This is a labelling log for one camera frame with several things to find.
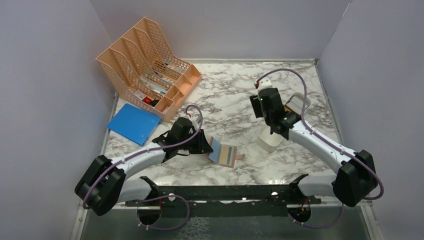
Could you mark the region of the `brown leather card holder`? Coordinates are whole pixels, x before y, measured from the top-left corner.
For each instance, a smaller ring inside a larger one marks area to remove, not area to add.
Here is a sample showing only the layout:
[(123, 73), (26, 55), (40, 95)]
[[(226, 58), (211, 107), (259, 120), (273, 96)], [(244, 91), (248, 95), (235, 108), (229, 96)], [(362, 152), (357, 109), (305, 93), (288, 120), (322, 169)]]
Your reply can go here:
[(236, 161), (243, 160), (245, 154), (239, 154), (238, 148), (234, 145), (222, 144), (214, 137), (209, 140), (209, 145), (212, 148), (212, 152), (208, 153), (207, 159), (214, 163), (227, 168), (234, 168)]

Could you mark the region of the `credit card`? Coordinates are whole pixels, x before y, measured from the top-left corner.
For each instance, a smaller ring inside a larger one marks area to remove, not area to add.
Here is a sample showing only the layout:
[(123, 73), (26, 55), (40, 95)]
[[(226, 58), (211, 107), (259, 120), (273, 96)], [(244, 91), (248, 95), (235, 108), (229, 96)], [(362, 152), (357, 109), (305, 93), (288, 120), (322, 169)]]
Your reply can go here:
[(218, 164), (226, 167), (233, 167), (237, 148), (230, 145), (222, 145), (218, 157)]

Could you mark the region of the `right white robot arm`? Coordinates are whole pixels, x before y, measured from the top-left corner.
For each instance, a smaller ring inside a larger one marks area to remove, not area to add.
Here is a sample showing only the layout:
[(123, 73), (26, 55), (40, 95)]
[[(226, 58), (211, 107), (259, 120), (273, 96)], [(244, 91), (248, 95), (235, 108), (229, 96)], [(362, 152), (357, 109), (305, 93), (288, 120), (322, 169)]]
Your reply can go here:
[(308, 197), (335, 197), (356, 206), (378, 185), (373, 156), (345, 148), (315, 131), (301, 115), (285, 110), (277, 88), (264, 88), (249, 97), (256, 118), (263, 118), (270, 134), (301, 145), (333, 171), (330, 175), (304, 175), (291, 182), (289, 199), (300, 204)]

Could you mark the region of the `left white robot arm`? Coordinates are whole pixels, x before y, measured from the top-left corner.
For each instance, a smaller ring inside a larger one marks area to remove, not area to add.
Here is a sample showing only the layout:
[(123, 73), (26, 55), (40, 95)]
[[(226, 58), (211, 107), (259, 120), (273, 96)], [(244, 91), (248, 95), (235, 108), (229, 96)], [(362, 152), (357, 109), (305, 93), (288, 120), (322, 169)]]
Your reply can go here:
[(86, 209), (98, 216), (109, 212), (117, 203), (131, 200), (152, 205), (157, 200), (153, 184), (129, 178), (180, 155), (181, 151), (190, 155), (212, 153), (202, 129), (203, 122), (202, 116), (179, 117), (170, 130), (139, 150), (114, 158), (97, 156), (75, 186), (75, 194)]

